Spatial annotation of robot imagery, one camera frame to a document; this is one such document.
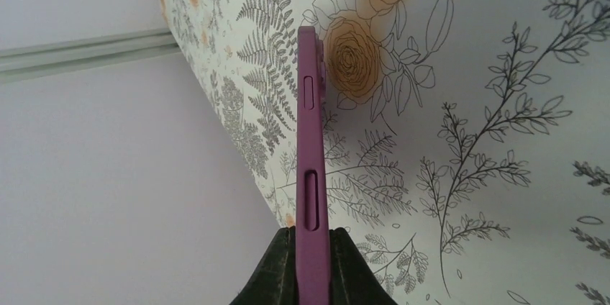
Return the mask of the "purple phone black screen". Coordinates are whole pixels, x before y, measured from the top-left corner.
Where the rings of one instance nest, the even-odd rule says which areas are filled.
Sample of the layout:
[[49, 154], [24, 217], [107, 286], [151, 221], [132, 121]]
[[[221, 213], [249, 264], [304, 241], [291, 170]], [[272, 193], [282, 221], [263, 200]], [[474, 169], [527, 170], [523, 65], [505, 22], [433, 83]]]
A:
[[296, 282], [300, 304], [330, 304], [331, 262], [322, 128], [323, 45], [312, 26], [298, 29], [296, 132]]

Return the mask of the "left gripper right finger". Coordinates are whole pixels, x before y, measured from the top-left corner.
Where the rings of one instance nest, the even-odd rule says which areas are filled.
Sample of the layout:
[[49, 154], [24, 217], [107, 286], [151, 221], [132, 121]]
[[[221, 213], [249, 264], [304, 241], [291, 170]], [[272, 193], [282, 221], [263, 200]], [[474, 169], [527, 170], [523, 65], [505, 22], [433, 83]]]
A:
[[348, 232], [329, 231], [333, 305], [396, 305], [368, 267]]

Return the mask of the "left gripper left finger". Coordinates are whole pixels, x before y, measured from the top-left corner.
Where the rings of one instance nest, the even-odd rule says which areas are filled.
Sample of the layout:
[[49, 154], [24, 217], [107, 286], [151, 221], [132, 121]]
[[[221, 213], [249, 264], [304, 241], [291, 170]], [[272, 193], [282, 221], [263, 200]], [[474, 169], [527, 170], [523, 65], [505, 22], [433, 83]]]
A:
[[296, 285], [296, 229], [279, 229], [249, 280], [231, 305], [294, 305]]

